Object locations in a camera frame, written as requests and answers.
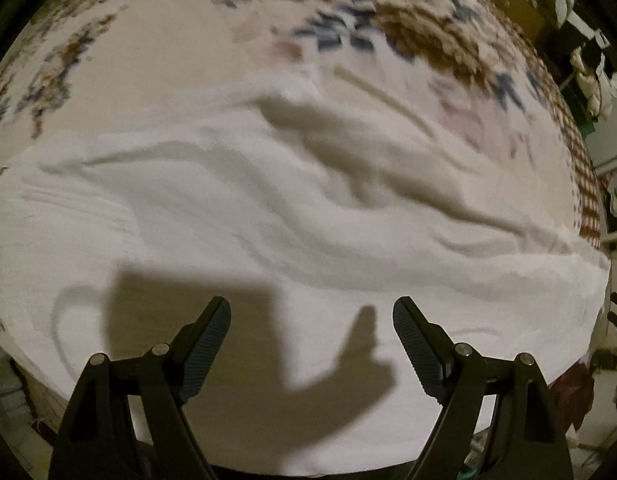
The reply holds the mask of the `floral patterned bedsheet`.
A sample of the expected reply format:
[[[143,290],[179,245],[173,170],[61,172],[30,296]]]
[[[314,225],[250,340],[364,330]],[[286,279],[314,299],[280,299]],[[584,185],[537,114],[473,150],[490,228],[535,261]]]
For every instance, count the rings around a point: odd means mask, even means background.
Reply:
[[[514,179],[555,182],[549,214],[600,252],[581,135],[486,0],[63,0],[0,70],[0,176],[56,134],[121,131],[178,93],[280,73],[367,87]]]

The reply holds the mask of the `white pants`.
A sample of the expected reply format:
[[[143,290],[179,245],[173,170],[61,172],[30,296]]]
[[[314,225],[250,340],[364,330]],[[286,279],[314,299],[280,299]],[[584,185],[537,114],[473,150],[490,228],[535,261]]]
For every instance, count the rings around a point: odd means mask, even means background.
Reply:
[[[41,140],[0,176],[0,325],[69,396],[87,359],[140,356],[215,296],[228,336],[186,415],[255,474],[409,462],[438,413],[394,302],[548,380],[586,351],[609,265],[426,114],[305,73],[188,91],[121,131]]]

